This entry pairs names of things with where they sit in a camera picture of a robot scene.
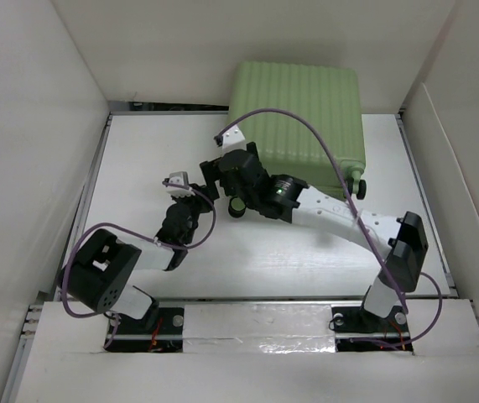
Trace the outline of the green hard-shell suitcase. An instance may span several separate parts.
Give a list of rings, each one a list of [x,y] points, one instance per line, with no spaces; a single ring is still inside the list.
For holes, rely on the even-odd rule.
[[[287,174],[344,199],[366,196],[362,108],[349,68],[262,61],[239,64],[228,119],[257,145],[271,175]]]

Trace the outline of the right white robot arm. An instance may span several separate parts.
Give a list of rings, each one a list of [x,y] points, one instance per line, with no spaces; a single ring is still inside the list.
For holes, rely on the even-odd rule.
[[[347,203],[305,181],[270,175],[254,149],[255,144],[249,143],[244,149],[200,163],[210,194],[223,192],[266,218],[323,230],[369,251],[377,250],[384,268],[368,287],[361,306],[341,314],[335,324],[343,332],[378,332],[394,318],[400,294],[417,287],[429,248],[421,216],[363,212],[355,217]]]

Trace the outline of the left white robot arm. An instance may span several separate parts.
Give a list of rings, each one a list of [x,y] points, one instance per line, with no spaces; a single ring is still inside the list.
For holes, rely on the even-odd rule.
[[[58,286],[65,312],[83,319],[103,315],[115,326],[152,331],[159,303],[133,283],[136,270],[172,271],[198,247],[194,234],[200,215],[216,215],[218,194],[197,184],[165,181],[172,198],[161,227],[153,237],[112,222],[100,222],[75,242]]]

